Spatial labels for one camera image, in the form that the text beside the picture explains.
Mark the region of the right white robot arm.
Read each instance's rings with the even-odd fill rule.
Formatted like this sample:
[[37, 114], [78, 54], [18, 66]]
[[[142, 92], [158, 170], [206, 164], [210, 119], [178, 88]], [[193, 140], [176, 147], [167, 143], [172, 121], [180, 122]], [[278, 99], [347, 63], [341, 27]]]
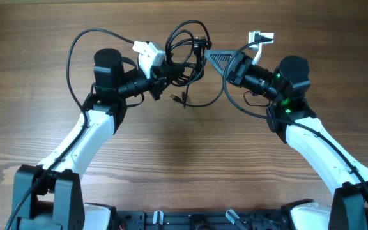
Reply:
[[333, 196], [330, 207], [310, 199], [283, 206], [290, 229], [368, 229], [368, 167], [327, 132], [309, 107], [308, 61], [288, 56], [271, 72], [243, 52], [209, 50], [206, 59], [226, 82], [271, 102], [263, 116], [270, 130], [308, 161]]

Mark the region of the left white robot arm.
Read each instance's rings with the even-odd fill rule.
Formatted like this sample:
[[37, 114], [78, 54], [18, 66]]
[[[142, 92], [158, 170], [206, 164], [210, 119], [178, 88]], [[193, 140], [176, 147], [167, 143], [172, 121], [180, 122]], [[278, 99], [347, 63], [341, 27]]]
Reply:
[[95, 81], [76, 125], [49, 156], [15, 173], [7, 229], [119, 229], [115, 207], [84, 202], [81, 179], [123, 122], [126, 99], [150, 92], [158, 100], [170, 78], [184, 71], [166, 64], [153, 43], [136, 43], [134, 50], [137, 61], [110, 48], [94, 55]]

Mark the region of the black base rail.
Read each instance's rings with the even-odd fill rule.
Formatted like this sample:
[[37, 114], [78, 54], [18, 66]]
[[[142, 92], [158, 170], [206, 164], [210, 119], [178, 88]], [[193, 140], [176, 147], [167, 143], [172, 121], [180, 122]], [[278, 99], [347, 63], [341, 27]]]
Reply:
[[196, 230], [196, 229], [290, 229], [288, 216], [281, 210], [249, 212], [144, 212], [118, 211], [113, 229], [122, 230]]

